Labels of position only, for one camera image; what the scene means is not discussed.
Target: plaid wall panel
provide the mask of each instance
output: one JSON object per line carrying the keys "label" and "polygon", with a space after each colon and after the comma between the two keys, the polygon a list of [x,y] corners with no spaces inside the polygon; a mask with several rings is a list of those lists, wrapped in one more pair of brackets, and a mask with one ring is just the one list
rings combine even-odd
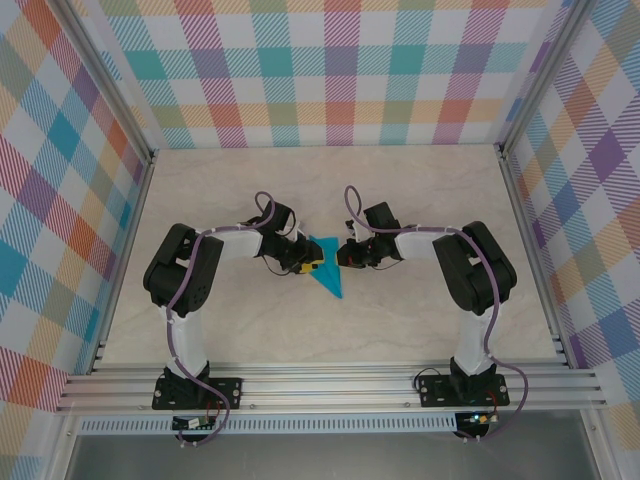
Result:
{"label": "plaid wall panel", "polygon": [[560,33],[560,30],[562,29],[562,26],[564,25],[564,22],[567,19],[567,14],[569,13],[569,10],[571,8],[571,5],[573,5],[573,3],[574,3],[574,0],[562,0],[562,5],[558,10],[558,13],[556,13],[556,17],[553,19],[551,28],[547,31],[547,34],[544,37],[544,41],[540,46],[540,50],[538,50],[538,54],[536,55],[535,60],[533,61],[533,63],[531,64],[531,67],[529,68],[529,71],[527,72],[525,80],[522,83],[520,90],[518,91],[518,95],[516,96],[515,101],[511,105],[511,109],[509,110],[507,119],[504,122],[502,129],[500,130],[500,134],[498,135],[498,143],[502,143],[504,141],[504,139],[507,136],[507,133],[509,132],[509,129],[511,128],[511,125],[513,125],[513,120],[515,116],[518,114],[518,112],[520,111],[522,102],[531,91],[531,87],[533,86],[533,84],[535,83],[538,77],[538,72],[540,71],[542,62],[547,58],[547,55],[551,51],[551,45],[553,45],[553,42],[556,40],[556,37],[558,36],[558,33]]}
{"label": "plaid wall panel", "polygon": [[119,81],[123,94],[169,148],[493,143],[517,93],[507,98],[509,87],[532,69],[527,47],[543,41],[543,11],[561,5],[74,1],[107,63],[124,54],[142,100]]}
{"label": "plaid wall panel", "polygon": [[0,478],[34,478],[89,352],[142,162],[45,0],[0,3]]}
{"label": "plaid wall panel", "polygon": [[512,164],[578,362],[640,472],[639,92],[640,1],[600,0]]}

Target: marble-pattern surface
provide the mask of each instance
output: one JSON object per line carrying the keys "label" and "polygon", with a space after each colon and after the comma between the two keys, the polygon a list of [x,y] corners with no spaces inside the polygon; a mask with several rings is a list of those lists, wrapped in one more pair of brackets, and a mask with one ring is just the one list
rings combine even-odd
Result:
{"label": "marble-pattern surface", "polygon": [[[365,208],[386,200],[402,224],[485,222],[519,277],[495,331],[495,354],[554,355],[493,147],[318,147],[161,152],[104,361],[168,358],[163,320],[142,277],[172,224],[208,228],[247,220],[257,214],[254,193],[267,190],[295,209],[306,233],[342,243],[349,183]],[[339,300],[310,276],[272,275],[261,259],[221,264],[203,307],[209,359],[419,361],[454,353],[459,310],[435,259],[387,271],[342,269],[342,284]]]}

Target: wire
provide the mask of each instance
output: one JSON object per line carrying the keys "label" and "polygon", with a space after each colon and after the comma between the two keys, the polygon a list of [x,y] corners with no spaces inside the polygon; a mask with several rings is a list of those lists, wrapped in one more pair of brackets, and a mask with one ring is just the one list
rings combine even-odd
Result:
{"label": "wire", "polygon": [[267,263],[267,259],[266,259],[266,258],[264,258],[264,255],[262,255],[262,257],[261,257],[261,258],[264,260],[264,264],[267,266],[267,268],[269,269],[269,271],[270,271],[271,273],[273,273],[274,275],[277,275],[277,276],[279,276],[279,277],[286,277],[287,275],[289,275],[289,274],[291,273],[291,270],[287,270],[285,273],[278,273],[278,272],[275,272],[275,271],[274,271],[274,270],[269,266],[269,263]]}
{"label": "wire", "polygon": [[487,390],[487,393],[491,397],[491,400],[493,400],[493,415],[495,415],[498,413],[498,399],[496,399],[495,394],[491,390]]}
{"label": "wire", "polygon": [[[266,192],[258,192],[256,193],[255,198],[253,199],[254,202],[256,203],[256,206],[258,207],[258,210],[260,210],[261,212],[264,213],[264,208],[262,208],[262,205],[260,205],[260,202],[258,201],[258,197],[260,196],[260,194],[265,194]],[[296,212],[291,210],[291,215],[293,215],[293,225],[291,226],[291,228],[289,229],[289,231],[287,233],[276,233],[276,235],[278,235],[279,237],[287,237],[289,235],[291,235],[291,232],[293,232],[293,230],[296,228],[296,223],[298,222],[296,219]]]}
{"label": "wire", "polygon": [[374,233],[408,233],[408,232],[453,233],[458,235],[462,239],[464,239],[469,244],[469,246],[473,249],[476,256],[480,259],[480,262],[482,262],[482,266],[484,267],[485,271],[487,272],[487,276],[489,277],[489,283],[491,284],[491,290],[493,292],[493,312],[491,313],[491,320],[489,320],[489,325],[487,326],[487,332],[485,333],[484,339],[482,342],[484,353],[487,355],[487,357],[491,359],[491,361],[493,361],[493,363],[495,363],[499,367],[506,368],[508,370],[512,370],[518,373],[518,375],[522,377],[522,382],[524,383],[522,398],[520,399],[520,403],[518,404],[515,411],[513,412],[513,415],[509,418],[509,420],[507,420],[507,423],[505,423],[502,427],[485,435],[484,439],[488,440],[489,438],[494,438],[497,435],[500,435],[501,433],[506,431],[507,428],[513,425],[514,420],[518,417],[520,412],[522,412],[522,409],[524,408],[524,405],[527,402],[527,397],[529,396],[529,379],[527,378],[527,375],[522,371],[522,369],[520,369],[515,365],[511,365],[509,363],[503,362],[502,360],[498,360],[496,357],[493,356],[493,354],[491,353],[491,350],[489,349],[489,338],[491,337],[491,332],[493,332],[493,328],[495,327],[496,322],[498,321],[498,311],[500,309],[500,290],[498,289],[498,281],[496,279],[495,274],[493,273],[493,269],[491,268],[491,264],[489,263],[489,260],[487,260],[487,257],[482,252],[480,247],[478,247],[476,242],[474,242],[469,235],[467,235],[462,230],[459,230],[457,228],[415,226],[415,227],[409,227],[409,228],[381,229],[381,228],[371,227],[370,225],[363,222],[358,216],[358,214],[356,214],[356,212],[353,210],[353,207],[351,207],[351,202],[349,202],[349,192],[353,192],[358,200],[358,212],[360,212],[360,210],[362,209],[362,198],[360,197],[358,190],[353,185],[347,185],[347,187],[344,189],[344,203],[347,207],[347,210],[349,211],[349,214],[351,214],[351,217],[353,218],[353,220],[358,222],[367,230]]}
{"label": "wire", "polygon": [[400,262],[402,262],[402,260],[398,260],[396,263],[393,263],[393,264],[389,265],[388,267],[384,267],[384,268],[371,267],[371,268],[373,268],[374,270],[377,270],[379,272],[382,272],[383,270],[389,270],[391,267],[395,267]]}
{"label": "wire", "polygon": [[[218,406],[218,411],[216,412],[216,416],[213,417],[214,420],[217,420],[220,416],[220,402],[216,400],[216,405]],[[207,413],[205,414],[204,420],[209,423],[209,411],[211,410],[211,400],[207,402]]]}
{"label": "wire", "polygon": [[421,374],[422,372],[426,372],[427,370],[433,370],[433,371],[434,371],[434,372],[436,372],[438,375],[442,375],[442,374],[438,371],[438,369],[437,369],[437,368],[433,368],[433,367],[427,367],[427,368],[424,368],[424,369],[420,370],[418,373],[416,373],[416,376],[415,376],[415,377],[413,377],[413,389],[414,389],[416,392],[418,392],[418,393],[420,393],[420,390],[418,389],[418,385],[417,385],[417,383],[418,383],[418,377],[420,377],[420,374]]}
{"label": "wire", "polygon": [[173,360],[174,360],[174,362],[176,364],[176,367],[178,367],[178,369],[184,374],[184,376],[187,377],[189,380],[191,380],[193,383],[198,385],[200,388],[204,388],[205,390],[210,391],[215,396],[217,396],[220,400],[222,400],[222,403],[224,403],[224,406],[225,406],[225,409],[226,409],[224,418],[222,419],[222,422],[220,422],[218,427],[215,430],[213,430],[209,435],[207,435],[204,438],[204,440],[202,440],[201,442],[187,442],[182,437],[182,430],[179,431],[178,432],[178,439],[182,442],[182,446],[189,445],[190,447],[197,447],[198,445],[204,445],[206,443],[209,443],[211,440],[213,440],[215,437],[217,437],[218,434],[220,433],[220,431],[223,428],[225,428],[225,426],[227,425],[227,422],[229,421],[229,415],[231,414],[231,405],[229,404],[229,399],[227,399],[227,397],[225,397],[222,394],[222,392],[220,392],[219,390],[213,388],[211,385],[208,385],[208,384],[204,383],[203,381],[199,380],[198,378],[194,377],[191,374],[191,372],[189,372],[189,370],[187,370],[187,368],[180,361],[180,358],[178,357],[178,354],[176,353],[176,348],[175,348],[175,345],[174,345],[174,342],[173,342],[173,323],[174,323],[174,320],[173,320],[173,315],[172,315],[172,308],[178,302],[178,300],[180,299],[180,297],[182,296],[182,294],[186,290],[187,285],[189,284],[189,280],[191,279],[191,274],[193,273],[193,268],[195,266],[195,260],[196,260],[196,257],[198,255],[198,248],[200,247],[200,243],[202,242],[202,239],[204,237],[206,237],[207,235],[212,234],[214,231],[216,231],[216,232],[225,232],[225,231],[256,230],[256,229],[266,225],[267,223],[269,223],[271,221],[271,219],[273,218],[273,215],[275,214],[275,211],[276,211],[275,200],[273,199],[271,194],[269,194],[267,192],[264,192],[264,191],[260,191],[260,192],[256,193],[256,195],[254,197],[254,201],[256,202],[256,205],[258,205],[258,206],[259,206],[258,197],[260,197],[261,195],[265,195],[271,201],[271,210],[269,211],[269,216],[265,220],[263,220],[262,222],[255,223],[253,225],[230,225],[230,226],[225,226],[225,227],[218,227],[216,229],[211,229],[210,228],[209,230],[205,230],[205,231],[201,232],[200,235],[198,235],[198,237],[196,238],[196,240],[195,240],[195,242],[193,244],[193,250],[191,251],[191,256],[189,257],[189,266],[187,267],[187,271],[184,274],[184,278],[182,279],[182,283],[180,283],[180,286],[178,287],[178,290],[176,290],[176,293],[173,295],[173,298],[171,299],[171,301],[169,301],[169,303],[168,303],[168,305],[166,307],[167,343],[169,344],[169,352],[171,353],[171,357],[173,358]]}

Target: blue triangular object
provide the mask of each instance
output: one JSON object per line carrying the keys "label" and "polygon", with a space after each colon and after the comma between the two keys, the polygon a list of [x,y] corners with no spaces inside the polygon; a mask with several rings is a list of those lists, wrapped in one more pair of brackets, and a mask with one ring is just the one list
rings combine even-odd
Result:
{"label": "blue triangular object", "polygon": [[310,238],[316,242],[324,252],[324,263],[318,265],[318,268],[311,272],[311,276],[336,297],[342,298],[340,267],[338,267],[336,263],[336,253],[338,252],[338,248],[340,248],[338,237]]}

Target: perforated metal strip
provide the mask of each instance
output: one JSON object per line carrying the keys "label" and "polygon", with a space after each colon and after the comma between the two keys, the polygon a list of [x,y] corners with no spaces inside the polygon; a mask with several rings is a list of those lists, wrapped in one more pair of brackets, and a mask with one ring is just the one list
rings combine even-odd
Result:
{"label": "perforated metal strip", "polygon": [[[232,415],[225,434],[452,432],[453,413]],[[168,415],[87,416],[79,435],[175,435]]]}

